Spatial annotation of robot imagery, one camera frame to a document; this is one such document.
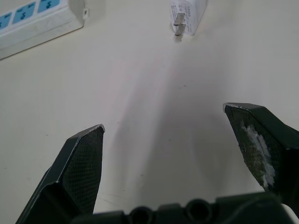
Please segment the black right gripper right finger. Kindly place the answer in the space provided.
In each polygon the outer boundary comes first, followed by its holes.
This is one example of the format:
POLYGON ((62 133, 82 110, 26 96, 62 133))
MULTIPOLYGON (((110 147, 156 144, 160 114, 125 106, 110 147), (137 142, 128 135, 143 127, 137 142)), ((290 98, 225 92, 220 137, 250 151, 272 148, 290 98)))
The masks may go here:
POLYGON ((299 203, 299 132, 266 107, 225 103, 244 162, 266 191, 287 205, 299 203))

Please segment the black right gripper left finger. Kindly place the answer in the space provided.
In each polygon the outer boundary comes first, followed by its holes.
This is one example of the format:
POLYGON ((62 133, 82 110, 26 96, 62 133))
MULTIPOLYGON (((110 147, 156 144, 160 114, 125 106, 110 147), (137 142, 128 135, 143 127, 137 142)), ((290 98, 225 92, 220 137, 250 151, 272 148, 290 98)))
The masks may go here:
POLYGON ((91 215, 102 171, 102 124, 68 138, 45 172, 18 224, 69 224, 81 215, 91 215))

